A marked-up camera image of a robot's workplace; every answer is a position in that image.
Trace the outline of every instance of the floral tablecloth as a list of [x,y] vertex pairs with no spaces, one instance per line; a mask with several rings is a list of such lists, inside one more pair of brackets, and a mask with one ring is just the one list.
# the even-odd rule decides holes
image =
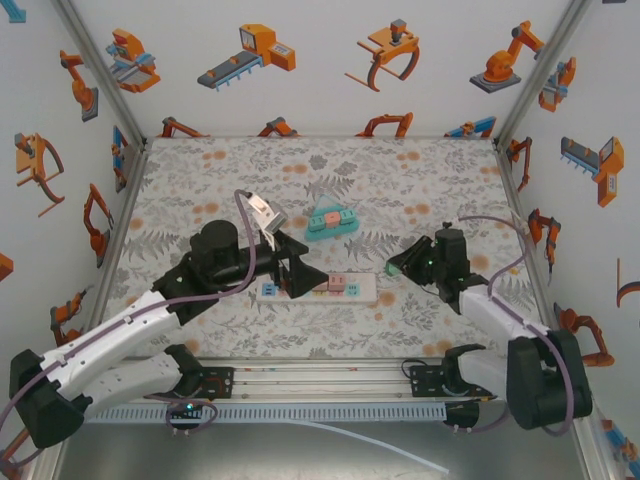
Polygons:
[[[437,296],[383,273],[386,259],[423,234],[433,236],[443,221],[472,214],[509,218],[493,149],[483,140],[157,139],[105,318],[175,265],[189,249],[189,237],[208,221],[234,222],[245,246],[236,188],[278,202],[290,218],[284,230],[303,242],[322,194],[355,209],[361,220],[357,232],[308,243],[311,251],[303,260],[324,271],[375,272],[377,304],[258,304],[250,287],[141,346],[136,355],[155,354],[171,343],[185,343],[199,356],[296,358],[439,356],[456,344],[495,346]],[[501,224],[461,226],[472,268],[487,278],[521,254],[516,235]],[[516,309],[537,318],[524,266],[498,285]]]

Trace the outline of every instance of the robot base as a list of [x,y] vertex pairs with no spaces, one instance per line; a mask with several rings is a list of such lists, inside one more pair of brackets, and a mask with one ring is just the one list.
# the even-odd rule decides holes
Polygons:
[[93,93],[93,105],[89,110],[82,110],[82,121],[88,122],[89,120],[98,116],[98,89],[92,88]]
[[480,90],[483,90],[487,93],[493,93],[493,92],[497,92],[498,90],[503,90],[507,87],[510,87],[511,85],[520,83],[521,80],[522,79],[519,76],[517,76],[515,73],[511,75],[509,80],[505,80],[504,82],[498,82],[498,83],[487,82],[484,79],[484,73],[479,73],[478,75],[475,75],[469,79],[469,81],[473,83],[476,87],[478,87]]

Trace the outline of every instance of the power strip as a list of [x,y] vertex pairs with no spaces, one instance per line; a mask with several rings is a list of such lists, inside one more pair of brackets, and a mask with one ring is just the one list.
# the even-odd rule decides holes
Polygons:
[[350,305],[372,305],[378,300],[375,273],[340,273],[346,277],[342,292],[307,292],[301,297],[290,298],[284,290],[274,285],[270,278],[262,276],[256,280],[258,303],[346,303]]

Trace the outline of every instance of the orange robot arm illustration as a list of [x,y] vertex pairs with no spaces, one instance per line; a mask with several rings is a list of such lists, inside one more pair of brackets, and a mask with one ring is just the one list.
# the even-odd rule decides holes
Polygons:
[[113,57],[109,71],[118,86],[128,92],[140,93],[158,83],[156,59],[145,52],[142,42],[121,28],[116,28],[112,34],[113,42],[106,50]]
[[503,88],[519,83],[521,78],[513,73],[513,65],[518,60],[522,46],[526,45],[535,53],[535,58],[544,47],[544,42],[536,37],[530,30],[531,22],[522,22],[511,31],[513,40],[507,50],[494,53],[487,60],[487,69],[471,77],[470,82],[487,93],[497,92]]
[[555,112],[557,106],[569,94],[569,85],[576,74],[576,57],[568,62],[558,63],[556,71],[549,76],[547,83],[538,95],[538,104],[549,112]]
[[69,300],[62,307],[51,307],[49,311],[51,315],[51,331],[56,340],[56,345],[61,347],[82,335],[82,330],[70,329],[67,333],[62,331],[62,326],[75,317],[82,309],[82,299],[87,292],[93,288],[89,285],[87,288],[75,294],[72,300]]
[[515,140],[511,140],[511,145],[507,149],[507,158],[511,167],[514,163],[517,163],[520,159],[520,152],[524,150],[524,173],[522,174],[522,181],[518,186],[518,192],[521,192],[524,187],[529,183],[529,162],[531,161],[531,144],[533,140],[531,137],[527,137],[524,141],[518,143]]
[[381,115],[369,120],[364,131],[358,133],[356,137],[373,137],[373,131],[382,123],[397,123],[398,129],[396,130],[396,138],[403,138],[407,134],[407,130],[411,126],[413,121],[413,113],[409,112],[406,115]]
[[98,89],[87,88],[82,77],[76,70],[78,65],[84,65],[80,55],[67,55],[60,50],[60,64],[67,69],[73,78],[71,90],[76,102],[82,107],[82,121],[87,122],[98,116]]
[[[382,69],[385,72],[393,75],[400,80],[406,80],[413,69],[418,64],[420,58],[420,47],[418,46],[419,38],[413,33],[407,30],[407,24],[403,20],[396,20],[392,22],[388,28],[383,28],[375,33],[369,35],[369,40],[379,46],[379,48],[372,48],[369,45],[358,41],[358,45],[373,55],[371,60],[371,68],[367,75],[367,81],[360,80],[356,76],[345,73],[347,77],[356,82],[369,87],[374,92],[379,92],[380,89],[376,87],[376,75],[378,70]],[[398,55],[405,53],[411,54],[411,59],[401,73],[396,73],[390,68],[385,67],[387,63],[396,58]]]
[[109,228],[113,228],[114,221],[111,212],[107,208],[107,204],[104,202],[102,195],[98,191],[97,187],[91,183],[89,184],[89,196],[87,197],[87,201],[84,204],[84,226],[89,232],[89,237],[91,241],[91,248],[94,252],[96,252],[97,256],[97,266],[100,268],[102,266],[102,262],[104,262],[104,256],[107,251],[107,245],[109,244],[109,238],[111,233],[109,230],[106,230],[104,233],[101,233],[100,230],[95,228],[91,223],[91,209],[93,208],[93,202],[96,202],[102,212],[106,215],[107,220],[109,222]]
[[588,367],[608,367],[615,363],[615,358],[609,354],[607,344],[602,336],[602,329],[593,317],[587,315],[578,315],[575,310],[568,308],[567,310],[561,309],[557,303],[553,304],[553,310],[558,319],[558,324],[561,328],[569,330],[574,335],[582,328],[587,327],[591,330],[593,338],[598,346],[598,353],[591,353],[583,355],[582,361]]
[[622,297],[629,293],[640,292],[640,281],[625,283],[620,286],[620,259],[617,260],[617,284],[616,284],[616,305],[620,308],[620,302],[622,302]]
[[[53,202],[52,205],[38,214],[38,217],[41,217],[53,207],[64,201],[64,197],[58,197],[55,195],[47,184],[47,182],[53,180],[64,172],[62,160],[60,160],[58,152],[56,152],[56,149],[53,148],[53,145],[51,145],[49,140],[42,138],[37,133],[28,137],[25,137],[21,133],[16,134],[15,145],[17,148],[16,173],[22,173],[29,170],[29,176],[20,180],[17,185],[21,187],[28,181],[33,180],[42,189],[47,198]],[[49,151],[56,163],[56,167],[58,168],[58,171],[50,176],[47,176],[44,168],[44,154],[46,151]]]
[[298,131],[292,129],[284,118],[278,117],[272,122],[267,123],[267,126],[262,129],[258,134],[259,137],[268,137],[275,132],[280,137],[298,137]]
[[540,209],[536,208],[529,214],[529,230],[531,231],[534,245],[537,245],[542,239],[543,227],[548,230],[544,256],[549,264],[549,283],[551,283],[551,272],[553,271],[553,265],[556,263],[556,241],[562,225],[553,217],[543,217],[540,215]]
[[0,253],[0,282],[13,273],[13,260]]
[[210,137],[211,136],[211,135],[203,135],[197,130],[194,130],[191,127],[187,127],[184,123],[178,122],[173,117],[167,117],[164,120],[162,120],[162,125],[163,125],[162,133],[158,135],[158,137],[162,137],[162,138],[173,137],[173,133],[175,132],[175,130],[178,130],[179,132],[189,135],[190,137]]

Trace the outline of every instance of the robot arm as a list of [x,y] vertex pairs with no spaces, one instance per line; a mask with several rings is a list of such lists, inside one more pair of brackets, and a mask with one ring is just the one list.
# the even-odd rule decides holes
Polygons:
[[511,41],[511,45],[509,45],[508,53],[513,57],[513,63],[515,63],[518,58],[522,45],[526,45],[533,50],[535,58],[538,58],[542,47],[544,47],[544,42],[531,32],[531,22],[522,22],[511,31],[511,36],[513,40]]
[[113,220],[113,216],[111,215],[111,211],[109,210],[109,207],[107,207],[107,204],[102,198],[102,195],[100,195],[100,192],[98,191],[97,187],[93,183],[90,183],[89,196],[87,197],[87,201],[84,204],[84,216],[83,216],[84,226],[86,227],[90,235],[99,235],[100,230],[95,228],[91,223],[91,209],[93,208],[93,202],[97,202],[98,206],[100,207],[100,210],[102,210],[102,212],[107,217],[107,220],[109,222],[109,228],[113,228],[114,220]]
[[445,223],[436,232],[435,241],[422,237],[407,251],[389,259],[386,268],[387,273],[402,273],[418,285],[435,283],[442,301],[496,341],[497,352],[478,344],[448,350],[442,362],[447,390],[454,394],[464,394],[473,386],[489,390],[507,401],[524,429],[560,422],[569,399],[548,340],[569,374],[573,418],[589,415],[591,392],[575,337],[566,330],[552,331],[525,319],[518,321],[517,315],[501,308],[508,303],[489,292],[485,278],[471,272],[463,233],[450,227]]
[[[216,304],[232,285],[269,274],[296,298],[328,280],[326,273],[300,260],[308,247],[279,231],[286,221],[284,212],[257,195],[247,196],[261,228],[251,279],[246,279],[249,247],[238,248],[238,231],[232,223],[215,220],[191,238],[191,251],[180,263],[124,311],[42,356],[25,350],[14,357],[9,393],[38,448],[65,440],[85,418],[110,406],[157,392],[182,398],[197,393],[202,367],[184,345],[173,345],[144,362],[109,369],[137,345],[185,325]],[[194,296],[207,297],[185,298]],[[23,390],[34,379],[35,384]]]
[[395,137],[403,138],[407,134],[407,130],[411,126],[413,121],[413,113],[409,112],[406,115],[382,115],[369,120],[364,131],[358,133],[356,137],[373,137],[373,131],[375,128],[383,123],[397,123],[398,129],[396,130]]

